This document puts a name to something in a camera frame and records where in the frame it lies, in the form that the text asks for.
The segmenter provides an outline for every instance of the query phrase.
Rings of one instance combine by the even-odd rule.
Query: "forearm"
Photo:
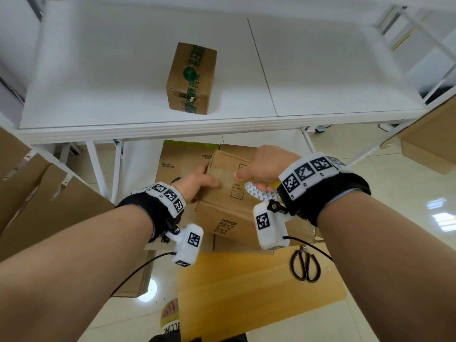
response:
[[[455,251],[359,191],[327,205],[318,226],[381,341],[454,340]]]
[[[2,339],[77,341],[134,270],[152,230],[149,216],[128,205],[69,227],[0,263]]]

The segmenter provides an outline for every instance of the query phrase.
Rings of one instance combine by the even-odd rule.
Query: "scissors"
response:
[[[295,270],[295,260],[296,260],[297,257],[299,258],[299,262],[301,264],[302,276],[299,276],[298,273]],[[314,264],[316,266],[316,275],[312,279],[310,278],[310,262],[311,262],[311,258],[312,258],[312,260],[313,260],[313,262],[314,262]],[[318,263],[318,260],[316,260],[315,255],[311,254],[309,252],[309,250],[307,249],[307,247],[305,247],[305,246],[300,246],[299,249],[296,250],[293,253],[293,256],[291,258],[290,267],[291,267],[291,273],[299,281],[307,281],[307,282],[314,283],[314,282],[318,281],[318,279],[322,275],[322,268],[320,267],[320,264]]]

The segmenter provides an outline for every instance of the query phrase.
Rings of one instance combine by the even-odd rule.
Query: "yellow wooden surface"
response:
[[[325,244],[318,247],[327,252]],[[309,283],[292,276],[290,258],[296,249],[282,248],[274,255],[200,253],[196,264],[179,270],[182,342],[197,337],[218,342],[345,299],[336,267],[316,251],[311,252],[322,267],[321,278]]]

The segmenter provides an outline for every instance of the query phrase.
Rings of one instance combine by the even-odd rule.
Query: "hand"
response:
[[[300,155],[278,146],[262,145],[256,151],[252,163],[234,173],[234,178],[238,181],[253,181],[259,190],[273,191],[272,187],[255,182],[255,180],[278,181],[279,175],[300,158]]]
[[[199,166],[194,172],[191,172],[172,184],[175,188],[177,188],[187,203],[193,199],[201,187],[209,186],[217,188],[220,186],[219,180],[205,174],[208,164],[209,162],[206,162],[202,166]]]

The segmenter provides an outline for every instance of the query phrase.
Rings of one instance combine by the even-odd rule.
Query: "green circle logo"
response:
[[[187,67],[184,69],[184,78],[188,82],[192,82],[197,78],[197,71],[193,67]]]

